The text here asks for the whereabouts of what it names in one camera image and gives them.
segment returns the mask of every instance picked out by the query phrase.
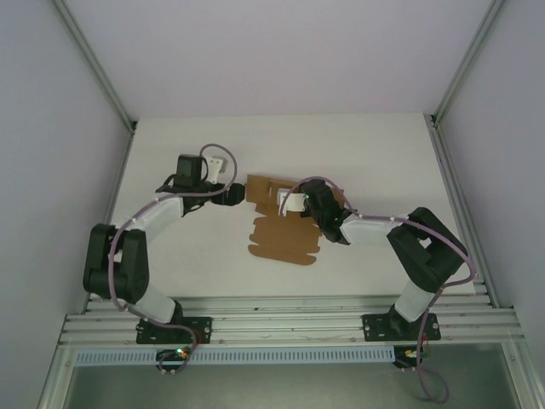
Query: cable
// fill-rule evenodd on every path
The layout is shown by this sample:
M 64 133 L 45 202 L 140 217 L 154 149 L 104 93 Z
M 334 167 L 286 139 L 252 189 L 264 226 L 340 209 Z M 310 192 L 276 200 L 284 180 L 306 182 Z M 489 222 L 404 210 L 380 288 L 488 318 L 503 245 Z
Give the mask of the cable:
M 110 247 L 110 252 L 108 254 L 108 289 L 110 291 L 110 298 L 112 299 L 113 304 L 118 308 L 118 310 L 119 311 L 128 310 L 130 313 L 136 315 L 137 317 L 139 317 L 139 318 L 141 318 L 143 320 L 147 320 L 148 322 L 152 323 L 153 325 L 159 326 L 161 328 L 183 330 L 185 332 L 188 332 L 191 335 L 191 339 L 192 339 L 192 351 L 194 351 L 195 348 L 197 347 L 197 338 L 195 337 L 195 333 L 193 332 L 193 330 L 191 328 L 189 328 L 187 326 L 184 326 L 184 325 L 164 324 L 163 322 L 159 322 L 157 320 L 154 320 L 154 319 L 152 319 L 150 317 L 145 316 L 144 314 L 142 314 L 142 313 L 140 313 L 138 311 L 135 311 L 127 303 L 125 303 L 125 305 L 122 305 L 119 302 L 118 296 L 116 294 L 116 287 L 115 287 L 114 281 L 113 281 L 114 257 L 115 257 L 115 254 L 116 254 L 116 250 L 118 249 L 119 239 L 121 238 L 121 235 L 123 234 L 123 232 L 125 230 L 127 230 L 127 228 L 129 226 L 131 226 L 133 223 L 138 221 L 142 216 L 144 216 L 149 210 L 151 210 L 157 204 L 159 204 L 159 203 L 161 203 L 161 202 L 163 202 L 163 201 L 165 201 L 167 199 L 172 199 L 172 198 L 208 198 L 208 197 L 216 196 L 216 194 L 222 194 L 225 191 L 227 191 L 229 189 L 229 187 L 231 187 L 231 185 L 235 182 L 235 179 L 237 178 L 237 173 L 238 173 L 237 160 L 235 159 L 234 155 L 231 153 L 231 151 L 229 149 L 227 149 L 226 147 L 224 147 L 222 145 L 218 145 L 217 143 L 209 143 L 209 144 L 204 145 L 201 148 L 201 150 L 199 152 L 199 155 L 203 156 L 203 152 L 206 149 L 208 149 L 209 147 L 217 147 L 217 148 L 221 149 L 222 151 L 224 151 L 227 155 L 229 155 L 231 157 L 232 166 L 233 166 L 233 172 L 232 172 L 231 180 L 223 188 L 221 188 L 220 190 L 217 190 L 215 192 L 207 192 L 207 193 L 169 193 L 169 194 L 165 194 L 164 196 L 161 196 L 160 198 L 156 198 L 152 202 L 146 204 L 144 207 L 142 207 L 140 210 L 138 210 L 136 213 L 134 213 L 134 215 L 130 219 L 128 219 L 128 221 L 126 221 L 117 230 L 117 232 L 113 236 L 112 244 L 111 244 L 111 247 Z M 186 360 L 176 370 L 176 372 L 181 371 L 181 369 L 183 369 L 187 365 L 187 362 L 189 361 L 190 357 L 191 357 L 191 354 L 189 354 L 187 356 Z
M 285 207 L 286 201 L 288 200 L 288 197 L 302 183 L 305 183 L 306 181 L 311 181 L 312 179 L 319 179 L 321 181 L 325 181 L 325 182 L 329 183 L 342 196 L 342 199 L 344 200 L 346 207 L 354 215 L 358 216 L 359 218 L 364 219 L 364 220 L 379 220 L 379 221 L 384 221 L 384 222 L 399 222 L 399 223 L 404 223 L 406 225 L 412 226 L 413 228 L 418 228 L 418 229 L 422 230 L 423 232 L 426 232 L 429 235 L 434 236 L 436 239 L 439 239 L 443 243 L 448 245 L 468 265 L 469 276 L 467 278 L 459 279 L 457 281 L 452 281 L 451 283 L 444 284 L 439 289 L 439 291 L 437 291 L 437 293 L 433 297 L 432 301 L 427 305 L 427 308 L 424 311 L 424 314 L 422 315 L 422 323 L 420 325 L 420 330 L 418 332 L 418 341 L 417 341 L 417 344 L 416 344 L 416 373 L 418 374 L 418 380 L 420 381 L 420 386 L 422 388 L 422 391 L 424 392 L 424 394 L 426 395 L 426 397 L 430 401 L 438 403 L 438 404 L 446 403 L 450 398 L 450 389 L 449 389 L 448 383 L 446 382 L 445 378 L 439 372 L 435 371 L 434 369 L 431 369 L 431 368 L 421 364 L 422 335 L 424 333 L 424 328 L 426 327 L 426 321 L 427 321 L 427 316 L 429 315 L 429 309 L 435 304 L 435 302 L 441 296 L 441 294 L 443 293 L 443 290 L 445 288 L 452 287 L 454 285 L 466 284 L 466 283 L 468 283 L 470 281 L 473 281 L 473 279 L 475 278 L 475 275 L 477 274 L 477 268 L 475 267 L 475 265 L 473 264 L 471 259 L 468 257 L 468 255 L 466 253 L 464 253 L 460 248 L 458 248 L 457 245 L 455 245 L 452 241 L 447 239 L 443 234 L 438 233 L 435 230 L 432 230 L 431 228 L 428 228 L 427 226 L 424 226 L 424 225 L 422 225 L 420 223 L 417 223 L 417 222 L 413 222 L 412 220 L 409 220 L 409 219 L 404 219 L 403 217 L 374 216 L 374 215 L 362 215 L 362 214 L 360 214 L 356 209 L 354 209 L 354 207 L 352 206 L 352 203 L 350 203 L 350 200 L 348 200 L 347 196 L 344 194 L 344 192 L 341 190 L 341 188 L 336 183 L 334 183 L 331 179 L 328 179 L 327 177 L 309 176 L 309 177 L 305 177 L 304 179 L 301 179 L 300 181 L 298 181 L 294 186 L 291 187 L 291 189 L 284 196 L 284 200 L 282 201 L 282 204 L 280 205 L 280 207 L 278 209 L 278 213 L 280 215 L 282 215 L 282 212 L 284 210 L 284 207 Z M 432 394 L 428 390 L 426 382 L 424 380 L 424 376 L 423 376 L 424 372 L 432 373 L 433 375 L 437 376 L 441 380 L 441 382 L 444 384 L 444 386 L 445 386 L 445 396 L 442 399 L 437 399 L 437 398 L 432 396 Z

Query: cardboard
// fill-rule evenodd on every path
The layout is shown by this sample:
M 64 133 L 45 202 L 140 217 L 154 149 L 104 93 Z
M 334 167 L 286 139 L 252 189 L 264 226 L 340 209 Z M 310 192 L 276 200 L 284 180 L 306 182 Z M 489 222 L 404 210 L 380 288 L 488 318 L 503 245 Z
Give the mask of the cardboard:
M 287 216 L 278 215 L 276 203 L 278 190 L 291 188 L 295 181 L 273 179 L 266 176 L 248 175 L 246 201 L 255 203 L 255 211 L 263 215 L 254 220 L 254 232 L 248 251 L 254 256 L 309 266 L 316 262 L 322 235 L 311 217 L 288 211 Z

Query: purple cable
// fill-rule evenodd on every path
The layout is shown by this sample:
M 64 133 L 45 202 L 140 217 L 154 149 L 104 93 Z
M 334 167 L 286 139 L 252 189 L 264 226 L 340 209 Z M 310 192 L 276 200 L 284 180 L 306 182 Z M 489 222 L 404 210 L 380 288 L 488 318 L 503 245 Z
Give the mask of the purple cable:
M 144 314 L 139 313 L 138 311 L 133 310 L 132 308 L 128 308 L 128 304 L 121 305 L 121 303 L 118 300 L 118 296 L 116 294 L 116 288 L 113 282 L 113 271 L 114 271 L 114 257 L 116 254 L 116 249 L 118 248 L 119 238 L 123 234 L 123 232 L 134 222 L 136 222 L 138 219 L 140 219 L 143 215 L 145 215 L 150 209 L 155 207 L 158 203 L 163 202 L 167 199 L 172 198 L 208 198 L 211 196 L 216 196 L 217 194 L 222 194 L 223 192 L 227 191 L 229 187 L 235 182 L 235 179 L 237 178 L 238 173 L 238 164 L 237 160 L 235 159 L 234 155 L 231 153 L 229 149 L 226 147 L 223 147 L 222 145 L 218 145 L 217 143 L 209 143 L 204 145 L 199 155 L 203 155 L 203 152 L 205 149 L 209 147 L 217 147 L 227 153 L 232 160 L 233 165 L 233 172 L 232 172 L 232 178 L 231 180 L 220 190 L 215 192 L 209 192 L 209 193 L 171 193 L 171 194 L 165 194 L 164 196 L 161 196 L 160 198 L 157 198 L 153 200 L 152 202 L 146 204 L 144 207 L 142 207 L 140 210 L 138 210 L 134 215 L 128 219 L 115 233 L 112 239 L 112 245 L 110 247 L 110 253 L 108 254 L 108 289 L 110 290 L 110 298 L 112 299 L 113 304 L 118 308 L 119 311 L 124 311 L 125 309 L 128 309 L 128 311 L 134 315 L 136 315 L 139 318 L 142 318 L 143 320 L 147 320 L 148 322 L 154 324 L 155 326 L 159 326 L 161 328 L 170 328 L 170 329 L 177 329 L 177 330 L 183 330 L 188 332 L 191 335 L 192 339 L 192 351 L 195 350 L 197 347 L 197 338 L 195 337 L 195 333 L 193 330 L 187 326 L 184 325 L 175 325 L 175 324 L 164 324 L 163 322 L 159 322 L 157 320 L 154 320 L 150 317 L 145 316 Z M 191 357 L 191 354 L 189 354 L 186 358 L 186 360 L 182 363 L 182 365 L 176 370 L 176 372 L 181 371 L 189 361 Z
M 384 222 L 399 222 L 399 223 L 404 223 L 406 225 L 412 226 L 413 228 L 418 228 L 418 229 L 422 230 L 423 232 L 426 232 L 429 235 L 434 236 L 436 239 L 439 239 L 443 243 L 448 245 L 468 265 L 469 276 L 467 278 L 459 279 L 457 281 L 452 281 L 451 283 L 447 283 L 447 284 L 443 285 L 443 287 L 441 287 L 439 289 L 437 294 L 435 294 L 435 297 L 433 297 L 432 301 L 428 304 L 428 306 L 426 308 L 426 311 L 422 315 L 422 323 L 420 325 L 420 330 L 418 332 L 418 341 L 417 341 L 417 344 L 416 344 L 416 372 L 418 374 L 418 380 L 420 381 L 420 386 L 422 387 L 422 391 L 424 392 L 424 394 L 426 395 L 426 397 L 430 401 L 438 403 L 438 404 L 446 403 L 448 401 L 449 397 L 450 397 L 450 389 L 449 389 L 449 385 L 446 382 L 445 378 L 440 373 L 436 372 L 435 370 L 433 370 L 431 368 L 428 368 L 427 366 L 423 366 L 420 363 L 420 360 L 421 360 L 420 350 L 422 348 L 422 336 L 424 334 L 424 328 L 426 327 L 426 321 L 427 321 L 427 316 L 429 314 L 429 309 L 435 304 L 435 302 L 441 296 L 441 293 L 443 292 L 443 290 L 445 288 L 447 288 L 447 287 L 452 287 L 454 285 L 466 284 L 466 283 L 468 283 L 470 281 L 473 281 L 473 279 L 475 278 L 475 275 L 477 274 L 477 268 L 475 267 L 475 265 L 473 264 L 471 259 L 468 257 L 468 255 L 466 255 L 466 253 L 464 253 L 460 248 L 458 248 L 457 245 L 455 245 L 452 241 L 450 241 L 448 238 L 446 238 L 443 234 L 438 233 L 435 230 L 432 230 L 431 228 L 428 228 L 428 227 L 426 227 L 426 226 L 424 226 L 424 225 L 422 225 L 420 223 L 413 222 L 412 220 L 404 219 L 403 217 L 372 216 L 372 215 L 362 215 L 362 214 L 358 213 L 358 211 L 354 209 L 354 207 L 352 206 L 352 203 L 350 203 L 350 200 L 348 200 L 347 196 L 344 194 L 344 192 L 341 190 L 341 188 L 336 183 L 334 183 L 332 180 L 328 179 L 327 177 L 309 176 L 309 177 L 305 177 L 304 179 L 301 179 L 300 181 L 298 181 L 284 196 L 284 200 L 282 201 L 282 204 L 280 205 L 280 208 L 278 209 L 278 212 L 279 212 L 280 215 L 283 214 L 283 210 L 284 210 L 286 201 L 288 200 L 288 197 L 302 183 L 305 183 L 306 181 L 311 181 L 312 179 L 319 179 L 321 181 L 325 181 L 325 182 L 329 183 L 342 196 L 342 199 L 344 200 L 346 207 L 353 214 L 360 217 L 361 219 L 364 219 L 364 220 L 380 220 L 380 221 L 384 221 Z M 424 372 L 428 372 L 428 373 L 432 373 L 432 374 L 436 375 L 441 380 L 441 382 L 443 382 L 443 384 L 445 385 L 445 396 L 443 397 L 443 399 L 438 400 L 437 398 L 432 396 L 432 394 L 428 390 L 426 382 L 424 380 L 424 376 L 423 376 Z

